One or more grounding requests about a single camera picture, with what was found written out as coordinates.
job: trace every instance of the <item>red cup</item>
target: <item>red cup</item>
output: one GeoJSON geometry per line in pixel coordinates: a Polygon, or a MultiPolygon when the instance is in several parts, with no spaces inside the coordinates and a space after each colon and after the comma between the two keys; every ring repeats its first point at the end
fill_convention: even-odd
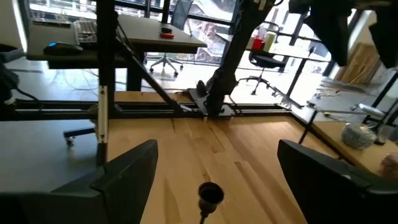
{"type": "Polygon", "coordinates": [[[264,44],[264,41],[262,39],[254,39],[253,45],[252,45],[252,50],[261,50],[262,45],[264,44]]]}

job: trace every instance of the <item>red object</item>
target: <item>red object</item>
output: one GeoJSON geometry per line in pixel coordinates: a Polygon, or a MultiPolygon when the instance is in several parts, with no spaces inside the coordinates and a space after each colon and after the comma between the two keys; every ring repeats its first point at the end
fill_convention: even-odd
{"type": "Polygon", "coordinates": [[[166,38],[166,39],[173,39],[174,34],[166,34],[166,33],[160,33],[161,38],[166,38]]]}
{"type": "Polygon", "coordinates": [[[253,46],[251,47],[253,50],[261,50],[264,41],[262,39],[254,39],[253,46]]]}

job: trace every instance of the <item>computer mouse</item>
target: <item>computer mouse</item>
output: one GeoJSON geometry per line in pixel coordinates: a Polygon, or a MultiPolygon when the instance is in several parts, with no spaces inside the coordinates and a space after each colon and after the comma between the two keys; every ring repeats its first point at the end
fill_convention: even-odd
{"type": "Polygon", "coordinates": [[[83,52],[83,48],[73,44],[67,44],[62,42],[49,43],[44,49],[45,55],[78,55],[83,52]]]}

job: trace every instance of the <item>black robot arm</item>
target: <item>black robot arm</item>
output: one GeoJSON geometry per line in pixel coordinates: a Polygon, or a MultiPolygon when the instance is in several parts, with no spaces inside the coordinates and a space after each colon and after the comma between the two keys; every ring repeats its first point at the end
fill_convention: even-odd
{"type": "Polygon", "coordinates": [[[234,36],[226,52],[224,62],[207,81],[207,113],[218,116],[224,102],[224,96],[230,95],[236,86],[235,70],[246,49],[253,30],[266,19],[274,6],[271,1],[240,0],[238,23],[234,36]]]}

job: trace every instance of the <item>chair caster wheel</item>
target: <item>chair caster wheel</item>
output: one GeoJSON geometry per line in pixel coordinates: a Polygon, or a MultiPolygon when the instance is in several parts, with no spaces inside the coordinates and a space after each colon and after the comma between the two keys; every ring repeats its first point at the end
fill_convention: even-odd
{"type": "Polygon", "coordinates": [[[73,146],[73,139],[74,139],[74,138],[75,138],[75,137],[65,138],[68,147],[72,147],[72,146],[73,146]]]}

